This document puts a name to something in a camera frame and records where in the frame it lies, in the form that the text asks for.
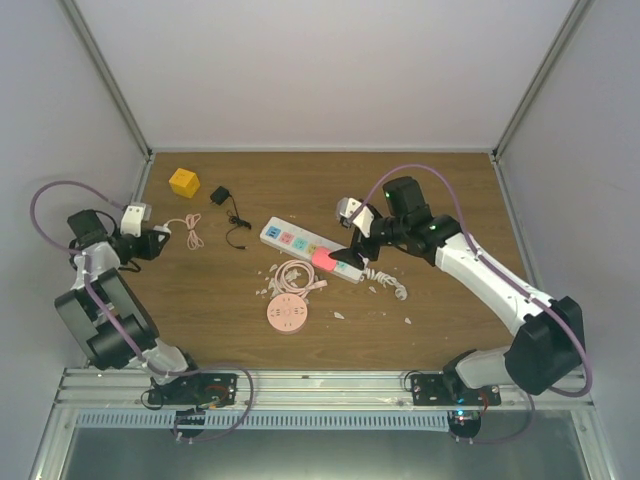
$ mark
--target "black charger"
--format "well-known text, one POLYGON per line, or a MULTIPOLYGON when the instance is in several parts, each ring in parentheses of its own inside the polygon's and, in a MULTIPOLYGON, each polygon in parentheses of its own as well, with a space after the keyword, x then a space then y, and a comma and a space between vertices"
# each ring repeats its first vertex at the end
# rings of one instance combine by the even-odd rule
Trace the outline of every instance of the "black charger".
POLYGON ((231 202, 233 202, 233 209, 235 211, 235 215, 231 210, 227 210, 227 215, 229 216, 229 223, 233 225, 233 228, 231 228, 231 230, 227 232, 224 238, 227 241, 227 243, 231 245, 233 248, 236 248, 238 250, 246 250, 247 247, 245 247, 244 245, 234 245, 229 241, 229 234, 234 230, 236 230, 237 228, 244 227, 251 230, 251 224, 246 220, 243 220, 242 218, 240 218, 240 214, 238 213, 238 207, 236 206, 236 201, 233 198, 233 195, 231 195, 231 192, 229 192, 227 188, 220 186, 216 188, 216 190, 209 196, 209 198, 211 199, 211 202, 215 203, 216 205, 222 205, 227 200, 227 198, 231 198, 231 202))

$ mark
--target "black bracket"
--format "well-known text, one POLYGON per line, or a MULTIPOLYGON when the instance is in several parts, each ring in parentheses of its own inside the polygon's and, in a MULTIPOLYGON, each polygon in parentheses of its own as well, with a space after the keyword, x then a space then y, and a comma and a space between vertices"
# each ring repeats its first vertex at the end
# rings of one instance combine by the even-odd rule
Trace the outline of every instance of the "black bracket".
POLYGON ((414 373, 409 376, 413 405, 418 407, 482 407, 486 397, 489 406, 497 406, 502 403, 500 389, 497 385, 490 385, 477 390, 467 390, 454 400, 444 384, 442 373, 414 373))
POLYGON ((149 391, 147 403, 151 406, 215 403, 224 407, 235 404, 237 385, 238 375, 233 373, 198 373, 167 385, 156 385, 149 391))

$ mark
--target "yellow block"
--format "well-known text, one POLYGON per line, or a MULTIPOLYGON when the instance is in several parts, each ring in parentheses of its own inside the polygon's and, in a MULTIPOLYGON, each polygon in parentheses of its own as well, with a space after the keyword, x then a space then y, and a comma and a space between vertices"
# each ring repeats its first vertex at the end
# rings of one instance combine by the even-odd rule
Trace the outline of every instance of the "yellow block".
POLYGON ((169 179, 169 185, 174 193, 191 198, 200 188, 200 180, 195 173, 179 168, 169 179))

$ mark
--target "white power strip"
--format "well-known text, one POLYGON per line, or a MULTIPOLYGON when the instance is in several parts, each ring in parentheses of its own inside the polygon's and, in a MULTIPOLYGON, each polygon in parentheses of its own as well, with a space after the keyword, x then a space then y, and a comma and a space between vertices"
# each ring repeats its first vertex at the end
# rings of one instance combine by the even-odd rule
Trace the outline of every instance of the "white power strip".
MULTIPOLYGON (((332 252, 345 248, 339 243, 332 242, 304 228, 296 227, 277 217, 271 217, 271 220, 262 229, 260 240, 281 252, 288 253, 292 257, 309 263, 311 263, 313 252, 318 247, 328 248, 332 252)), ((364 262, 366 267, 368 260, 365 259, 364 262)), ((351 283, 359 283, 364 270, 357 269, 344 262, 338 262, 331 273, 351 283)))

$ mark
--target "wooden tabletop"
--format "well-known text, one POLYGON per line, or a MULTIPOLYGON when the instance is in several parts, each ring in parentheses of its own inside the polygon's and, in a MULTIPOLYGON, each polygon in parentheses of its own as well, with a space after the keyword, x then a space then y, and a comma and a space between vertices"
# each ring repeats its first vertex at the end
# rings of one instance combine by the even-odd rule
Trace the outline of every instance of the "wooden tabletop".
MULTIPOLYGON (((191 353, 200 365, 233 361, 249 368, 282 369, 439 369, 466 350, 510 343, 502 323, 456 280, 395 249, 381 251, 372 266, 407 287, 401 302, 393 289, 368 281, 354 285, 325 274, 328 286, 309 295, 309 317, 295 335, 276 332, 266 319, 269 267, 289 259, 260 242, 272 216, 348 245, 351 231, 334 217, 344 196, 363 197, 390 168, 425 163, 454 186, 467 225, 480 244, 517 274, 523 268, 493 169, 486 155, 406 153, 172 153, 158 154, 144 201, 152 224, 200 213, 196 227, 205 246, 187 249, 183 225, 162 255, 140 262, 143 271, 126 273, 167 343, 191 353), (168 180, 178 168, 196 172, 194 198, 175 195, 168 180), (225 242, 227 209, 211 204, 218 186, 228 188, 251 231, 231 234, 244 251, 225 242), (374 285, 377 293, 368 289, 374 285), (344 319, 334 317, 339 312, 344 319)), ((420 170, 416 178, 434 214, 454 215, 447 191, 420 170)), ((386 214, 382 192, 373 204, 386 214)))

